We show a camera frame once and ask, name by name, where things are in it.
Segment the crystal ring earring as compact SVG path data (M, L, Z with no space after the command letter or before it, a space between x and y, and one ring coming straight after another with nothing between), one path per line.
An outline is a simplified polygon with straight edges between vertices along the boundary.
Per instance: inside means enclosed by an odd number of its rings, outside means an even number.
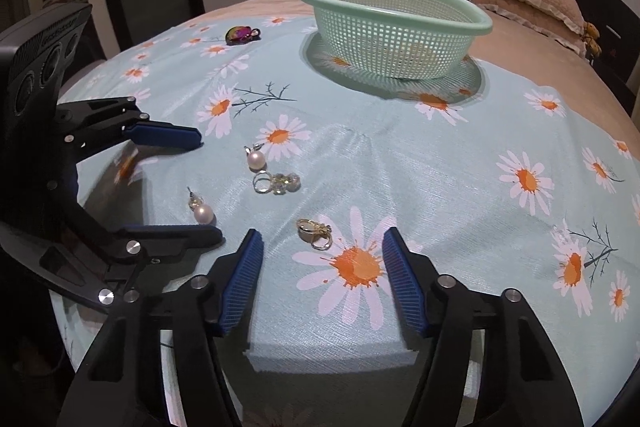
M284 195L297 192L302 186L296 173L271 173L260 170L253 178L253 188L257 194Z

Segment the beige bed cover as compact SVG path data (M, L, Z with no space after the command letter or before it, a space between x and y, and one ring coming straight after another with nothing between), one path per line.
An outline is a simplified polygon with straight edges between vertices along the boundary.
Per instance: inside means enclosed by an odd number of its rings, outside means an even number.
M300 0L248 0L216 9L196 20L206 24L230 17L310 15L312 9ZM639 155L639 130L605 83L582 58L549 38L494 14L489 35L478 37L470 54L538 86L550 86L574 112L626 143Z

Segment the mint green plastic basket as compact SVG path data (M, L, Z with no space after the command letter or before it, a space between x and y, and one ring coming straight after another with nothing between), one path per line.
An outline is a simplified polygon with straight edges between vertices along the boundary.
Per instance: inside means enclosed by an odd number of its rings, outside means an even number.
M447 76L492 19L468 0L300 0L335 56L363 72L407 80Z

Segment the pearl stud earring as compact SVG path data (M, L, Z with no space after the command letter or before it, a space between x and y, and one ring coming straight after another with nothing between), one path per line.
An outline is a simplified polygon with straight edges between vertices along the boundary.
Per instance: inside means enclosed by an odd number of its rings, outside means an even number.
M190 188L188 206L193 213L193 217L199 225L214 225L216 223L216 215L212 207L206 204L200 195L193 192Z

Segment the brown teddy bear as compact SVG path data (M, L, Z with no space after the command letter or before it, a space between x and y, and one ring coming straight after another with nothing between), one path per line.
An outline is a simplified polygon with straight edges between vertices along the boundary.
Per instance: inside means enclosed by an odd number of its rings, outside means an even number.
M592 58L598 58L602 49L599 46L598 39L600 38L600 32L597 27L592 23L584 23L584 32L582 33L582 41L585 43L586 57L591 60Z

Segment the iridescent purple pendant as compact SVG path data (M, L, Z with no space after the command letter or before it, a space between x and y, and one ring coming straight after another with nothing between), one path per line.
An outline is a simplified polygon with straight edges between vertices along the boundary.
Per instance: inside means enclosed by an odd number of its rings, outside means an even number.
M224 36L224 41L227 46L242 46L242 44L247 44L260 38L262 38L262 32L259 28L233 26Z

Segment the lower pink frilled pillow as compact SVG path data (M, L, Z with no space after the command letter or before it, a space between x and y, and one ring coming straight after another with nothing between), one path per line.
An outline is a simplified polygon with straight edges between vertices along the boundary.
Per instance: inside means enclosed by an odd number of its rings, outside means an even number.
M571 31L562 20L558 20L521 0L471 0L481 8L513 20L522 26L539 32L570 49L580 57L586 57L586 45L582 36Z

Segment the gold clip earring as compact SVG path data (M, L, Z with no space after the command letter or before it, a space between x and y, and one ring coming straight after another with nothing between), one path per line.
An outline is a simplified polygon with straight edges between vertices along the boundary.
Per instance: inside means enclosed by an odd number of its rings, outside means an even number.
M295 226L299 238L315 251L328 251L333 245L332 228L329 225L310 219L298 219Z

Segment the daisy print blue cloth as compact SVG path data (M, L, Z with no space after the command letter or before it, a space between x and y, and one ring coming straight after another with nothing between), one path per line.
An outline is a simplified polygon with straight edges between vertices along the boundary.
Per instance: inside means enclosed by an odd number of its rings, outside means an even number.
M639 358L639 155L554 88L479 58L435 82L386 81L331 53L310 18L260 29L230 48L223 24L172 28L65 93L134 96L203 135L191 153L121 145L83 161L79 199L102 225L190 222L190 188L229 249L262 233L254 303L218 343L242 424L401 424L428 343L390 290L393 227L469 288L518 288L594 424ZM297 192L254 191L255 143ZM298 219L329 225L331 248L300 239Z

